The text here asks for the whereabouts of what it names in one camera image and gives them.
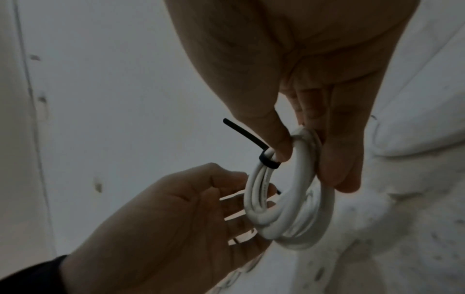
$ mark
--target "white cable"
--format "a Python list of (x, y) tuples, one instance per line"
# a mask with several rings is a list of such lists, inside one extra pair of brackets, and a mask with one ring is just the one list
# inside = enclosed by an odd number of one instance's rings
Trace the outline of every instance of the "white cable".
[[(292, 133), (297, 157), (292, 187), (281, 195), (275, 206), (266, 205), (273, 169), (259, 162), (249, 176), (244, 192), (244, 209), (258, 233), (292, 250), (316, 244), (331, 221), (334, 189), (320, 183), (312, 185), (321, 152), (321, 143), (314, 131), (303, 127)], [(271, 148), (264, 153), (275, 161)]]

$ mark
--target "black sleeve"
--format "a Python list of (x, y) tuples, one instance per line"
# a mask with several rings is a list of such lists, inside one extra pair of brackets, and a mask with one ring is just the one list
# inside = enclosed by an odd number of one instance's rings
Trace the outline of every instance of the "black sleeve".
[(60, 275), (60, 264), (66, 256), (41, 263), (0, 280), (0, 293), (66, 294)]

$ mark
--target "hand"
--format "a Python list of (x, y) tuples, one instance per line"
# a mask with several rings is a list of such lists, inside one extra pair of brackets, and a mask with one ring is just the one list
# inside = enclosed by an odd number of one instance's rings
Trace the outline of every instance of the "hand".
[(165, 0), (200, 75), (278, 153), (291, 138), (278, 92), (315, 129), (318, 176), (360, 187), (363, 132), (394, 48), (418, 0)]
[[(107, 219), (62, 263), (69, 294), (204, 294), (270, 242), (242, 215), (247, 175), (207, 164), (166, 176)], [(270, 186), (269, 195), (276, 193)]]

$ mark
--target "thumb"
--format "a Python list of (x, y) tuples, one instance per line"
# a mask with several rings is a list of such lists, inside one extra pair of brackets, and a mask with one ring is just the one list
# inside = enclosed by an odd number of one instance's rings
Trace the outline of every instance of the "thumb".
[(238, 121), (252, 129), (271, 148), (276, 151), (279, 162), (288, 161), (292, 155), (292, 140), (288, 129), (284, 126), (274, 108), (259, 117), (232, 114)]

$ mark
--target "dirty white surface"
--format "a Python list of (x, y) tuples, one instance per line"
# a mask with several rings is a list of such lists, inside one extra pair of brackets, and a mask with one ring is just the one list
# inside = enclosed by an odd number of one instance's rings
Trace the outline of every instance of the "dirty white surface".
[[(161, 1), (19, 4), (58, 254), (167, 173), (210, 161), (253, 168), (258, 148), (221, 123), (229, 114), (190, 65)], [(439, 84), (434, 62), (453, 64), (445, 48), (464, 46), (450, 43), (464, 10), (461, 0), (422, 3), (375, 116), (402, 101), (434, 108), (438, 96), (463, 90), (446, 69)], [(465, 58), (458, 52), (454, 60)], [(279, 100), (278, 111), (293, 128), (287, 103)], [(291, 167), (274, 177), (279, 188), (289, 185)], [(464, 171), (461, 145), (391, 160), (367, 153), (363, 188), (338, 196), (319, 246), (272, 246), (225, 293), (464, 293)]]
[(11, 4), (0, 1), (0, 278), (54, 256)]

